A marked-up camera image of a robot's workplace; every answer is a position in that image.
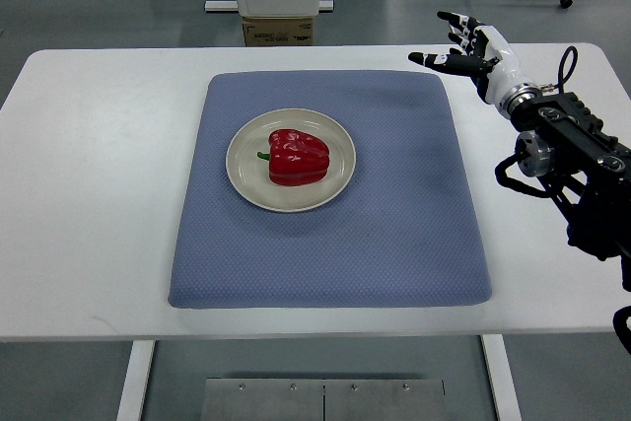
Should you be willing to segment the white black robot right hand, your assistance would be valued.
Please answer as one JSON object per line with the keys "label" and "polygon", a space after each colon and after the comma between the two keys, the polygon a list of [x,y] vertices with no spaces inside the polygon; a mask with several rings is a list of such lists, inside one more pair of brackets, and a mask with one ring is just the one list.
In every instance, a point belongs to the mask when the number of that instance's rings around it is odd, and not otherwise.
{"label": "white black robot right hand", "polygon": [[481,100],[510,118],[517,105],[541,95],[504,37],[492,26],[464,14],[439,12],[450,26],[448,53],[411,52],[408,59],[435,72],[467,77]]}

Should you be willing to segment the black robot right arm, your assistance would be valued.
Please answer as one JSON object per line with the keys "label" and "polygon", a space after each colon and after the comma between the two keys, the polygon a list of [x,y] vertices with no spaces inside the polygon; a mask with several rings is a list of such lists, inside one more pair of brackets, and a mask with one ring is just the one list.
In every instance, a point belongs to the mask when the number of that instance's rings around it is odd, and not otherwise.
{"label": "black robot right arm", "polygon": [[630,288],[630,150],[603,132],[603,122],[564,89],[578,63],[571,45],[552,85],[520,86],[501,113],[518,131],[513,154],[495,169],[515,192],[551,199],[567,221],[569,246],[617,257]]}

